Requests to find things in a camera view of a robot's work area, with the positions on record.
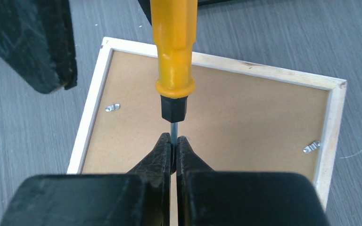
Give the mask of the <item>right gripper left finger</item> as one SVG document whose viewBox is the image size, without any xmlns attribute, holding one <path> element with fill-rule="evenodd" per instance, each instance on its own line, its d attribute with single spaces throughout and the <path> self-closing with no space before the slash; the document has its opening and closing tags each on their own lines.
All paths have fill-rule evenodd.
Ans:
<svg viewBox="0 0 362 226">
<path fill-rule="evenodd" d="M 170 135 L 124 174 L 36 175 L 17 189 L 3 226 L 167 226 Z"/>
</svg>

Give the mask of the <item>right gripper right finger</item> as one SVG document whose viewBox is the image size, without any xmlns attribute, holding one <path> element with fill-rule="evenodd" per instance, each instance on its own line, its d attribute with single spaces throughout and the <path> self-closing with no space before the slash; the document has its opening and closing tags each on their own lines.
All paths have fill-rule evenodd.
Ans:
<svg viewBox="0 0 362 226">
<path fill-rule="evenodd" d="M 215 171 L 186 137 L 175 151 L 180 226 L 327 226 L 311 182 L 288 172 Z"/>
</svg>

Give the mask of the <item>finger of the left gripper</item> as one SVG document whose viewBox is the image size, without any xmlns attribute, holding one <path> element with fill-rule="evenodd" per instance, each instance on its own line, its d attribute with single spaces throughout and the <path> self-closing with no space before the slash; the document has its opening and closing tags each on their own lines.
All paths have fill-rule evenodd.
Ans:
<svg viewBox="0 0 362 226">
<path fill-rule="evenodd" d="M 68 51 L 68 62 L 70 70 L 70 81 L 64 86 L 65 90 L 71 89 L 77 85 L 77 63 L 74 43 L 74 32 L 71 18 L 69 0 L 61 1 L 62 15 L 65 27 L 66 45 Z"/>
<path fill-rule="evenodd" d="M 66 86 L 66 2 L 0 0 L 0 58 L 34 90 Z"/>
</svg>

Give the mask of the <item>orange handled screwdriver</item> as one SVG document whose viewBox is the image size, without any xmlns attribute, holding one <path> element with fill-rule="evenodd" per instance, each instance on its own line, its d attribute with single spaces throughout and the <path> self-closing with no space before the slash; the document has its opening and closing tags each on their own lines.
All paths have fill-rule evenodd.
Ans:
<svg viewBox="0 0 362 226">
<path fill-rule="evenodd" d="M 177 146 L 178 123 L 187 112 L 187 98 L 195 89 L 191 75 L 192 48 L 197 32 L 196 0 L 152 0 L 151 22 L 157 47 L 162 118 L 171 124 L 171 145 Z"/>
</svg>

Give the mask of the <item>white wooden photo frame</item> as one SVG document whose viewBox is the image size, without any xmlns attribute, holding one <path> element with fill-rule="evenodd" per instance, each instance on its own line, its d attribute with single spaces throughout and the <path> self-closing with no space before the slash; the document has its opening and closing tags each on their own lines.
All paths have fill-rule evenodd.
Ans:
<svg viewBox="0 0 362 226">
<path fill-rule="evenodd" d="M 155 45 L 105 37 L 67 173 L 115 225 L 327 226 L 347 82 L 192 54 L 174 125 Z"/>
</svg>

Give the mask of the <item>brown backing board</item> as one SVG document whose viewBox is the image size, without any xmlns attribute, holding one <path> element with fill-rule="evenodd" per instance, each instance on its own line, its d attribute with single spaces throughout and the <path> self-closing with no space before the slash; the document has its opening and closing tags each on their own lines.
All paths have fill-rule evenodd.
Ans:
<svg viewBox="0 0 362 226">
<path fill-rule="evenodd" d="M 82 173 L 125 173 L 155 146 L 170 123 L 155 89 L 158 60 L 114 51 Z M 217 171 L 294 172 L 313 181 L 329 92 L 195 65 L 196 90 L 178 135 Z M 120 109 L 105 108 L 120 104 Z"/>
</svg>

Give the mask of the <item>metal frame clip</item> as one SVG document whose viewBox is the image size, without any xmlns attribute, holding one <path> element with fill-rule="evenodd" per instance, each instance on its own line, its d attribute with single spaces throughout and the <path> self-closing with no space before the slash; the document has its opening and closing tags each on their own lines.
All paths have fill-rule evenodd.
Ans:
<svg viewBox="0 0 362 226">
<path fill-rule="evenodd" d="M 308 154 L 312 151 L 317 150 L 320 146 L 321 146 L 321 142 L 319 140 L 315 140 L 315 141 L 311 142 L 309 145 L 307 145 L 306 147 L 304 147 L 303 152 L 305 154 Z"/>
<path fill-rule="evenodd" d="M 112 104 L 112 105 L 109 105 L 105 108 L 105 111 L 106 112 L 111 112 L 111 111 L 116 111 L 118 109 L 120 109 L 120 104 Z"/>
</svg>

